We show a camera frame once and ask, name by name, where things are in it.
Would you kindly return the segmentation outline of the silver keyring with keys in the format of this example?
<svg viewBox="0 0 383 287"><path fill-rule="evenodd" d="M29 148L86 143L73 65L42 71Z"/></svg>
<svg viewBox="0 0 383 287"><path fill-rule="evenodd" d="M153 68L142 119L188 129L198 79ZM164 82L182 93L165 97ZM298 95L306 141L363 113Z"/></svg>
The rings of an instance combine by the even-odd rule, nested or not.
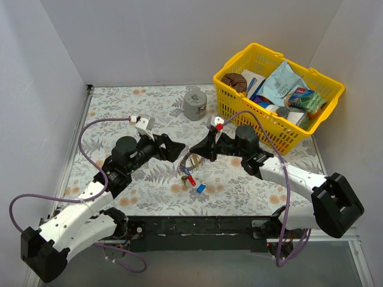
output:
<svg viewBox="0 0 383 287"><path fill-rule="evenodd" d="M205 159L197 154L188 152L179 162L177 171L181 176L181 180L184 183L191 184L193 187L196 186L196 181L192 175L193 172L197 171L203 166Z"/></svg>

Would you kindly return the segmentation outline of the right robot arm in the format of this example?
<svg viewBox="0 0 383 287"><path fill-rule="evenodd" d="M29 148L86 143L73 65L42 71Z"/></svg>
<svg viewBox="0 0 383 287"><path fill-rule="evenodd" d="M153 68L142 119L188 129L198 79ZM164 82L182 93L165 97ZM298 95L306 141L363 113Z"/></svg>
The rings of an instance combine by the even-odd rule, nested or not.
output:
<svg viewBox="0 0 383 287"><path fill-rule="evenodd" d="M364 214L346 177L339 173L318 175L283 163L260 148L259 137L249 125L237 127L234 138L210 127L207 136L190 152L210 161L216 161L218 155L240 157L249 175L289 188L307 199L310 206L286 206L271 216L270 229L277 237L295 229L316 229L338 239Z"/></svg>

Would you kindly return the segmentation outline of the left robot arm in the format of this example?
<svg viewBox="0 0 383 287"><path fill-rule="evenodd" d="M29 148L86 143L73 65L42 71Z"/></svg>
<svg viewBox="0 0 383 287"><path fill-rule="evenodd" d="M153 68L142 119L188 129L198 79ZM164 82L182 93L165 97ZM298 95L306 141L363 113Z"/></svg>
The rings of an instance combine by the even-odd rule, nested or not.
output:
<svg viewBox="0 0 383 287"><path fill-rule="evenodd" d="M38 229L22 231L21 259L43 282L50 283L82 250L106 237L123 238L127 233L125 214L104 206L127 188L132 173L151 158L173 163L185 147L166 134L142 135L138 141L130 136L120 138L101 172L73 204Z"/></svg>

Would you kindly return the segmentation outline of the floral table mat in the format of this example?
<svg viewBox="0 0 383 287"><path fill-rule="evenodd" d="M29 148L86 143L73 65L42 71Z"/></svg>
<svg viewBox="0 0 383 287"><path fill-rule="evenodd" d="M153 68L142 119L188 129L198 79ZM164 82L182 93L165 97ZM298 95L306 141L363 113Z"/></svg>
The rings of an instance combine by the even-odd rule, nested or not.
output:
<svg viewBox="0 0 383 287"><path fill-rule="evenodd" d="M206 120L190 121L184 116L184 95L190 86L99 87L94 89L85 122L89 129L82 137L83 152L73 160L61 195L74 199L96 175L97 168L110 155L123 136L137 137L130 115L155 119L153 133L167 134L187 148L199 143L208 133ZM202 193L184 183L179 162L150 160L132 174L132 183L112 202L127 215L166 216L248 216L270 215L280 206L307 206L308 200L280 185L248 175L237 157L218 156L204 161L192 175L205 184Z"/></svg>

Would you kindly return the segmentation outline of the blue key tag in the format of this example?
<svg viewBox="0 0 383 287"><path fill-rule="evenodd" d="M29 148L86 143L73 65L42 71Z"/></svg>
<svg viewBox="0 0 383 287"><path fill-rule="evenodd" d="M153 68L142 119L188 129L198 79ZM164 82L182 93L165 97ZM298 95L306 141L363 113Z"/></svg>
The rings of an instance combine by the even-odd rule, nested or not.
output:
<svg viewBox="0 0 383 287"><path fill-rule="evenodd" d="M205 188L206 188L206 185L205 185L205 184L200 184L200 185L197 187L196 192L200 194L200 193L202 193L202 192L205 190Z"/></svg>

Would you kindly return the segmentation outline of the grey lid can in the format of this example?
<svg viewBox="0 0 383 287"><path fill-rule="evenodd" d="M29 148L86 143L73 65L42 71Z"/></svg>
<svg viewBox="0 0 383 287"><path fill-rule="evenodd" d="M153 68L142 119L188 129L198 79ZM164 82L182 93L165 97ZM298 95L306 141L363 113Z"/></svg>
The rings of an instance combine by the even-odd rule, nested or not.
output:
<svg viewBox="0 0 383 287"><path fill-rule="evenodd" d="M275 111L275 113L277 114L277 116L287 120L289 113L290 113L290 110L287 107L282 106L282 107L278 107L278 109Z"/></svg>

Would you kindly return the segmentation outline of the grey toilet paper roll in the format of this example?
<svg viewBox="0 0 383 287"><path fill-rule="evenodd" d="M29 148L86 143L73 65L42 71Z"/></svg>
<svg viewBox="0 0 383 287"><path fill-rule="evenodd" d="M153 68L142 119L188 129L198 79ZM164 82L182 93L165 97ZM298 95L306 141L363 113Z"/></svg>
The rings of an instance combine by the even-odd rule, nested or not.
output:
<svg viewBox="0 0 383 287"><path fill-rule="evenodd" d="M201 90L190 90L184 96L183 111L190 121L199 121L206 114L207 95Z"/></svg>

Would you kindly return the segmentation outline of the brown round item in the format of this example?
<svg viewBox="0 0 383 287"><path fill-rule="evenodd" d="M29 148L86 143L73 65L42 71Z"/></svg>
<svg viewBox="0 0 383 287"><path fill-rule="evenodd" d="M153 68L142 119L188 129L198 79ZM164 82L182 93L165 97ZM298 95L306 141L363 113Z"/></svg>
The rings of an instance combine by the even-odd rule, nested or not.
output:
<svg viewBox="0 0 383 287"><path fill-rule="evenodd" d="M247 81L241 74L227 73L222 77L221 82L233 88L238 93L247 91Z"/></svg>

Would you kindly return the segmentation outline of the white box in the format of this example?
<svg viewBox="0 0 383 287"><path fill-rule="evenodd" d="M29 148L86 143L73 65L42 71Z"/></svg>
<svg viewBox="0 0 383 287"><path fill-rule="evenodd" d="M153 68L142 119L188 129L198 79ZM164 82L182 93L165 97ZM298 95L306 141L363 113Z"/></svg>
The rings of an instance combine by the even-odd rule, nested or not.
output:
<svg viewBox="0 0 383 287"><path fill-rule="evenodd" d="M266 78L247 69L244 69L241 72L241 75L247 82L247 99L251 99L253 96L257 95Z"/></svg>

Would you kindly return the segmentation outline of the light blue chips bag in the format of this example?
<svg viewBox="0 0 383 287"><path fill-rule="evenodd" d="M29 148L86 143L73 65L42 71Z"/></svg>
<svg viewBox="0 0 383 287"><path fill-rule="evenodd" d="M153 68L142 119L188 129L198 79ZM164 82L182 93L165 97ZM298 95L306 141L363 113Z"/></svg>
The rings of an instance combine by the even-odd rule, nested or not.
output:
<svg viewBox="0 0 383 287"><path fill-rule="evenodd" d="M287 96L294 93L297 88L308 88L308 86L285 60L266 78L257 95L276 106L284 106Z"/></svg>

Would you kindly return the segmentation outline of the orange fruit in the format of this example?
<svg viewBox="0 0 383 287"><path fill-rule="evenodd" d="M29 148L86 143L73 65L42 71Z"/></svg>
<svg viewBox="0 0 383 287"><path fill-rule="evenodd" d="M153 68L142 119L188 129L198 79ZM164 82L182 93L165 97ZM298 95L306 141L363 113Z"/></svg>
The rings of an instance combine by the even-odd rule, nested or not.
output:
<svg viewBox="0 0 383 287"><path fill-rule="evenodd" d="M307 113L307 116L311 120L311 119L317 118L320 114L321 114L321 109L318 109L316 113Z"/></svg>

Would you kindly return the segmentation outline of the green sponge pack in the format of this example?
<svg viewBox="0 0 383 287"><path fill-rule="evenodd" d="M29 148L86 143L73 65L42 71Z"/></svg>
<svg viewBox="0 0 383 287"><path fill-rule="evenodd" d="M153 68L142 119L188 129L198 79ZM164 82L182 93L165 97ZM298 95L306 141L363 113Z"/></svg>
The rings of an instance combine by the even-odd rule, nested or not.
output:
<svg viewBox="0 0 383 287"><path fill-rule="evenodd" d="M306 113L316 114L327 100L314 90L298 87L284 99L285 106L298 108Z"/></svg>

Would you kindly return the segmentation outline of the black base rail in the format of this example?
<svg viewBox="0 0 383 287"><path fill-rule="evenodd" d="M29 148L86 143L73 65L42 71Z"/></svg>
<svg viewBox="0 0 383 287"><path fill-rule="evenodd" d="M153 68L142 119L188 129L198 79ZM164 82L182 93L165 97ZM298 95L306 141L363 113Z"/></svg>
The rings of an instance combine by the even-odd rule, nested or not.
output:
<svg viewBox="0 0 383 287"><path fill-rule="evenodd" d="M269 216L131 216L105 237L132 252L275 251L281 224Z"/></svg>

